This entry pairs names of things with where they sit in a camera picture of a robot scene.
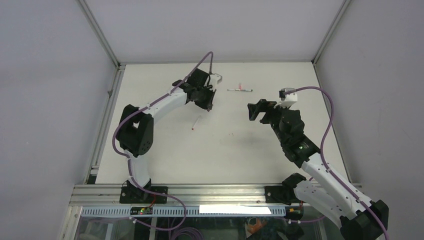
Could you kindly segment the small circuit board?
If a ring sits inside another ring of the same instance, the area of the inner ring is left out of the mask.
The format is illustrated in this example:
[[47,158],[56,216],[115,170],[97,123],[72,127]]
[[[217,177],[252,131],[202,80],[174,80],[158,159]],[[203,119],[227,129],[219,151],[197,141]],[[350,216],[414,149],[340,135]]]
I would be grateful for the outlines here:
[[132,207],[130,209],[131,216],[152,215],[152,214],[153,214],[152,207]]

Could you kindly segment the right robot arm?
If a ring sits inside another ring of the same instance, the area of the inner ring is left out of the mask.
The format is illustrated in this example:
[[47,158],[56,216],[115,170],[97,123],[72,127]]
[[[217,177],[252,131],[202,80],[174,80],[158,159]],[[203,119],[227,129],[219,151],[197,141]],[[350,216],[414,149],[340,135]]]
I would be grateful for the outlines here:
[[304,133],[299,110],[266,99],[249,103],[247,109],[250,121],[264,113],[260,123],[270,125],[285,157],[321,186],[316,188],[303,175],[293,173],[282,181],[277,201],[308,203],[332,221],[345,240],[388,239],[388,206],[363,194],[322,159],[322,150]]

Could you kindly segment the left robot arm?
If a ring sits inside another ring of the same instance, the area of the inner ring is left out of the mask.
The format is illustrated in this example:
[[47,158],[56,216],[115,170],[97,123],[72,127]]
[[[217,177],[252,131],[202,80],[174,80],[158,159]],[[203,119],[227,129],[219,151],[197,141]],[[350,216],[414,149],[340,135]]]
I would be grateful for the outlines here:
[[127,160],[131,197],[138,203],[147,202],[153,193],[144,156],[153,146],[155,124],[188,103],[209,112],[222,79],[220,74],[196,68],[185,79],[173,82],[169,91],[152,103],[142,108],[129,104],[123,109],[112,146],[114,150],[122,149],[117,153]]

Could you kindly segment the aluminium frame rail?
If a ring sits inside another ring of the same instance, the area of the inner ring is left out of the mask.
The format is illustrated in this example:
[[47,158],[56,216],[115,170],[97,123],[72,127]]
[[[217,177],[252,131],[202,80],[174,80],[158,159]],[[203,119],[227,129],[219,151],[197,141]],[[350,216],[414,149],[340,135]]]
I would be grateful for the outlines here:
[[[123,184],[81,184],[75,185],[70,206],[117,206]],[[163,194],[178,198],[187,206],[203,204],[212,205],[264,205],[265,186],[279,186],[279,184],[169,184]],[[138,205],[131,203],[121,205]],[[179,202],[168,198],[166,206],[178,206]]]

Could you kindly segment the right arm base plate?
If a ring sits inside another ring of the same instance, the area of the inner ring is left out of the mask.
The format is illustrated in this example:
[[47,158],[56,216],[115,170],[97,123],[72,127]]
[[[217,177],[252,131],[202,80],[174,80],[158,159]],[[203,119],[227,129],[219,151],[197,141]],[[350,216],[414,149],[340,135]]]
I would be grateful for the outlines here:
[[294,188],[284,185],[264,187],[265,202],[267,204],[300,204],[301,200],[295,195]]

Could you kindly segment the white pen red tip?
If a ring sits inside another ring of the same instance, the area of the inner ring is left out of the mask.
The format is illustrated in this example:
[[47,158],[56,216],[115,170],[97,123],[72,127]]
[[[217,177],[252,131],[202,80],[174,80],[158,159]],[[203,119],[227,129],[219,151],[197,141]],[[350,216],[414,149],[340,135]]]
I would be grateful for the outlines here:
[[193,123],[193,125],[192,125],[192,127],[191,127],[191,129],[192,129],[192,130],[195,130],[195,129],[196,129],[196,126],[197,126],[197,124],[201,121],[201,119],[202,119],[202,116],[201,116],[201,115],[199,115],[199,116],[196,118],[195,122]]

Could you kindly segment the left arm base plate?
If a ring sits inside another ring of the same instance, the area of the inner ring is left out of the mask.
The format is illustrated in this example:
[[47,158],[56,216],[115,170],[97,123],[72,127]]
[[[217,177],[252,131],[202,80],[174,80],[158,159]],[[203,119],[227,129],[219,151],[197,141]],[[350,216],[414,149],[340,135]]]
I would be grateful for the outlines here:
[[151,204],[153,201],[155,204],[166,204],[167,200],[166,196],[153,195],[133,185],[121,187],[119,197],[120,204]]

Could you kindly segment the orange object below table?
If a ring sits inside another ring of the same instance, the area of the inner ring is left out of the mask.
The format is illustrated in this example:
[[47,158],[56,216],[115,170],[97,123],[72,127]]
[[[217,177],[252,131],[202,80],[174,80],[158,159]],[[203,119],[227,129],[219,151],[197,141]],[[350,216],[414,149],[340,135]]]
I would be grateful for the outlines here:
[[267,225],[267,223],[268,221],[266,219],[252,217],[247,220],[245,230],[247,233],[252,235],[261,230],[264,226]]

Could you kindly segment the black green tipped pen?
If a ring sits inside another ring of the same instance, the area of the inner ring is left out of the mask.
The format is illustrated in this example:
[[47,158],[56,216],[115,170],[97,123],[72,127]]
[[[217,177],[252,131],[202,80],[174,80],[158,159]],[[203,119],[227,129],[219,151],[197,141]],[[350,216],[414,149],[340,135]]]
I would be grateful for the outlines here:
[[229,92],[253,92],[252,89],[227,89]]

